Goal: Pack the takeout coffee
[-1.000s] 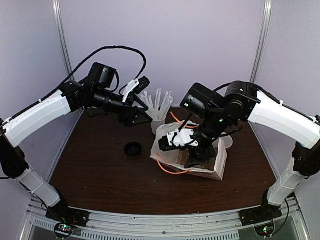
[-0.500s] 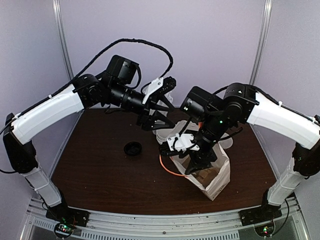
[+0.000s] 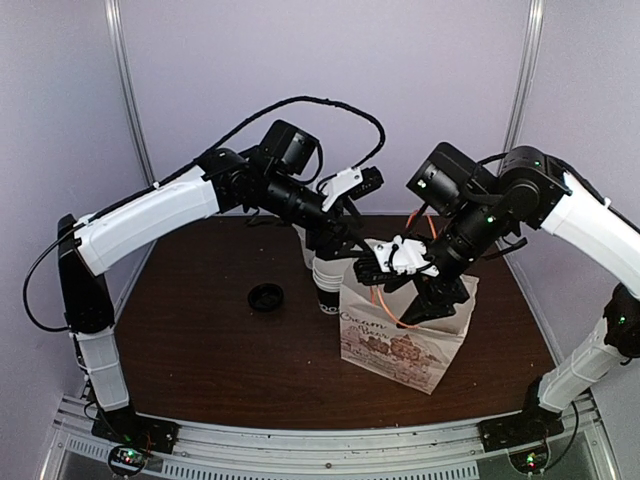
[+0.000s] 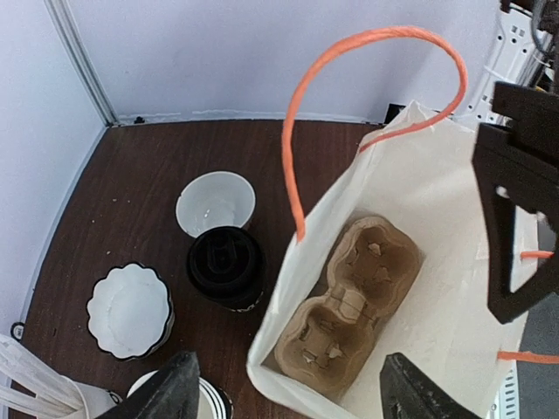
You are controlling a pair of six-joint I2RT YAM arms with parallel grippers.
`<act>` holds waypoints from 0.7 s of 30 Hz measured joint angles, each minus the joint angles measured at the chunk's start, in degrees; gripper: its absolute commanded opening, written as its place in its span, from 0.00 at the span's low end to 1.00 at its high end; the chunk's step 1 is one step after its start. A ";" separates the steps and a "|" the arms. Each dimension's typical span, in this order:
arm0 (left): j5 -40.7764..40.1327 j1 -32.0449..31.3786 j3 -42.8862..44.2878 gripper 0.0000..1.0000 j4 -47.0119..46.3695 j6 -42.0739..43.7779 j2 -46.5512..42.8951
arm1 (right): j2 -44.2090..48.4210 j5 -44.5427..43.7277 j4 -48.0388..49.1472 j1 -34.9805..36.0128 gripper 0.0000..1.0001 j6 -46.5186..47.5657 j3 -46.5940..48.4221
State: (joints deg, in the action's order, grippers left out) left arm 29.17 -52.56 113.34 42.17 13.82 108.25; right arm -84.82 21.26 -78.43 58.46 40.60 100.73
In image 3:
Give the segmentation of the stack of paper cups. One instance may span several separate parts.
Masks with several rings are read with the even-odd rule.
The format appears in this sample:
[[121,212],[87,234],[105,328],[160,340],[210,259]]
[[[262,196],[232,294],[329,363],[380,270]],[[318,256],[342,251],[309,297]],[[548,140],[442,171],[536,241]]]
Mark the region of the stack of paper cups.
[[323,260],[315,257],[312,277],[316,286],[320,310],[327,315],[339,313],[340,288],[347,268],[346,259]]

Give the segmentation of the white paper bag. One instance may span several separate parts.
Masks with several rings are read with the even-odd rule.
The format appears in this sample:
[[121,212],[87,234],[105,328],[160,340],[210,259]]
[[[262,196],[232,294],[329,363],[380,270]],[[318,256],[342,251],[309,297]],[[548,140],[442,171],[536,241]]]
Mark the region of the white paper bag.
[[476,306],[479,279],[461,281],[470,298],[452,315],[411,326],[401,315],[417,297],[413,284],[386,293],[359,283],[349,265],[339,294],[341,359],[432,394],[464,343]]

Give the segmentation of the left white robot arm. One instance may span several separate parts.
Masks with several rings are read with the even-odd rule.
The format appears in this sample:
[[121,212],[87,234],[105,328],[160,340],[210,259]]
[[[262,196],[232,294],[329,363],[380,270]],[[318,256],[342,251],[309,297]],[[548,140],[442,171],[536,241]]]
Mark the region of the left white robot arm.
[[65,319],[76,340],[106,429],[123,444],[144,433],[131,401],[114,336],[106,272],[139,248],[196,221],[237,207],[261,209],[315,235],[312,249],[338,251],[354,239],[342,216],[348,193],[364,182],[359,167],[335,174],[320,191],[297,180],[319,141],[275,121],[261,142],[239,153],[212,147],[172,175],[103,210],[58,222],[58,272]]

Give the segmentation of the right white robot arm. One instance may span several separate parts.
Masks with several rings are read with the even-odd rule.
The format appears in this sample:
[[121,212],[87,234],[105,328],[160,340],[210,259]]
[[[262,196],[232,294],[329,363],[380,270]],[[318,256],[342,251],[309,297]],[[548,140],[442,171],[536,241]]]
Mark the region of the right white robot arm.
[[533,404],[513,419],[519,440],[535,440],[580,393],[614,365],[639,355],[639,230],[571,165],[531,146],[496,155],[496,174],[453,145],[438,144],[407,183],[449,222],[426,248],[448,287],[499,238],[521,225],[576,247],[618,279],[594,330],[533,389]]

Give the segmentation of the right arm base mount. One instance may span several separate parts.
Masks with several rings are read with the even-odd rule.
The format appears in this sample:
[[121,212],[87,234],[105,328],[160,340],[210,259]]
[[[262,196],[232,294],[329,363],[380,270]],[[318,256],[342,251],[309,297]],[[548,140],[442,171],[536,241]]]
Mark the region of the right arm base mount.
[[485,452],[535,443],[564,432],[559,416],[543,417],[524,412],[483,420],[478,429]]

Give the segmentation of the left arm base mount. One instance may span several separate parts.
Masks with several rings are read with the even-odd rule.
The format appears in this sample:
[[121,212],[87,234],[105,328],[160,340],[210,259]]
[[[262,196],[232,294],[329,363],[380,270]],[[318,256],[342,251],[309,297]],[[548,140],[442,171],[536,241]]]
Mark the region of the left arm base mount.
[[99,408],[91,433],[95,437],[141,450],[171,454],[179,425],[173,421],[140,415],[132,406],[113,411]]

